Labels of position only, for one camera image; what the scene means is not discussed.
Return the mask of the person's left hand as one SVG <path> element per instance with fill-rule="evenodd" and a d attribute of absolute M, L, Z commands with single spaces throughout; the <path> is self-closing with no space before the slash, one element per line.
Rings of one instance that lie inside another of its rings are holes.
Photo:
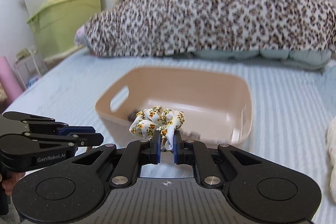
<path fill-rule="evenodd" d="M 5 190 L 5 194 L 7 196 L 11 196 L 13 192 L 13 188 L 17 184 L 17 182 L 22 179 L 26 175 L 25 172 L 20 172 L 20 173 L 12 173 L 10 175 L 10 178 L 4 180 L 1 182 L 1 185 L 3 189 Z"/>

